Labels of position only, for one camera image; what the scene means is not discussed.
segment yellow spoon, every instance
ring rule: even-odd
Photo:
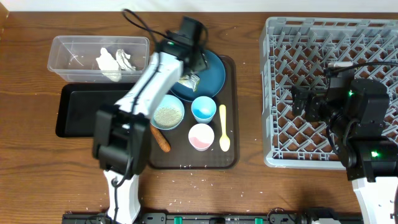
[[[220,120],[221,120],[221,130],[223,134],[221,135],[220,138],[220,147],[221,150],[224,152],[228,151],[229,145],[231,144],[231,141],[229,140],[229,137],[226,135],[226,107],[225,105],[220,105],[219,108],[220,111]]]

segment wooden table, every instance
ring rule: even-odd
[[[177,30],[183,15],[208,27],[209,48],[236,63],[240,132],[240,160],[233,169],[147,168],[140,177],[143,206],[174,213],[267,213],[274,207],[299,211],[315,206],[360,212],[345,172],[276,169],[264,164],[258,38],[270,16],[398,19],[397,14],[139,15],[159,31]],[[60,90],[66,83],[46,65],[52,39],[58,35],[149,37],[116,12],[10,13],[0,42],[2,223],[60,223],[65,212],[99,212],[109,205],[104,175],[91,156],[92,140],[55,135]]]

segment bowl of grain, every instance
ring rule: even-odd
[[[185,110],[181,100],[172,95],[165,95],[156,108],[150,123],[160,130],[176,128],[184,118]]]

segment white cup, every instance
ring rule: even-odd
[[[208,149],[214,141],[214,131],[207,124],[196,124],[188,133],[189,143],[198,151]]]

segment blue plate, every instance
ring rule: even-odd
[[[209,50],[206,50],[205,55],[209,63],[209,69],[197,74],[200,81],[196,92],[182,84],[176,83],[171,89],[171,92],[176,97],[192,102],[199,96],[212,98],[222,89],[225,82],[224,64],[217,55]]]

